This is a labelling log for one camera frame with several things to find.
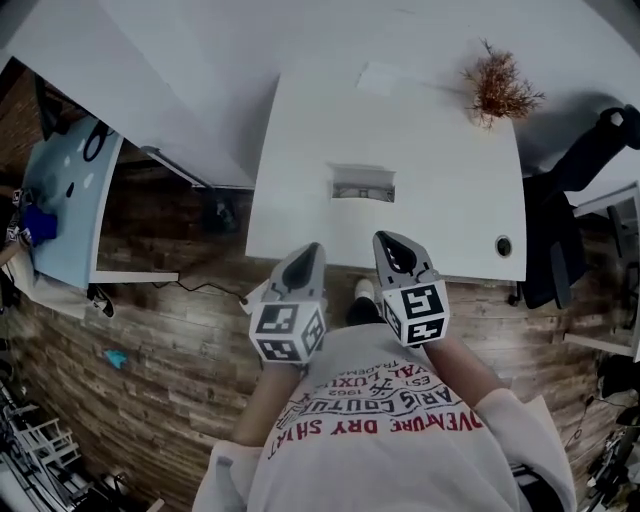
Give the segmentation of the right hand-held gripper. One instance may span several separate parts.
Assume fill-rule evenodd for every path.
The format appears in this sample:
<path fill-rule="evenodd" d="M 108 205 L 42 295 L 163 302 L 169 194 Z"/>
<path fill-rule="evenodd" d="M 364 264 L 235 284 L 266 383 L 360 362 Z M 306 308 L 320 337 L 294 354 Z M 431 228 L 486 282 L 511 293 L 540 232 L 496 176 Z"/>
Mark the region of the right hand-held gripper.
<path fill-rule="evenodd" d="M 445 281 L 424 247 L 390 231 L 373 236 L 382 316 L 403 347 L 442 339 L 450 309 Z"/>

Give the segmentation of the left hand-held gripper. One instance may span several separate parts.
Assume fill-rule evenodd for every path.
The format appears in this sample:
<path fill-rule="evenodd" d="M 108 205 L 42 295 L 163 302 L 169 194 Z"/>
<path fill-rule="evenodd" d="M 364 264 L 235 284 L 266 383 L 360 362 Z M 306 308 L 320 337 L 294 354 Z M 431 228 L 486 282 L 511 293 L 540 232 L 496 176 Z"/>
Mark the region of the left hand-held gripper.
<path fill-rule="evenodd" d="M 249 338 L 265 363 L 307 364 L 327 333 L 326 254 L 311 242 L 273 269 L 251 313 Z"/>

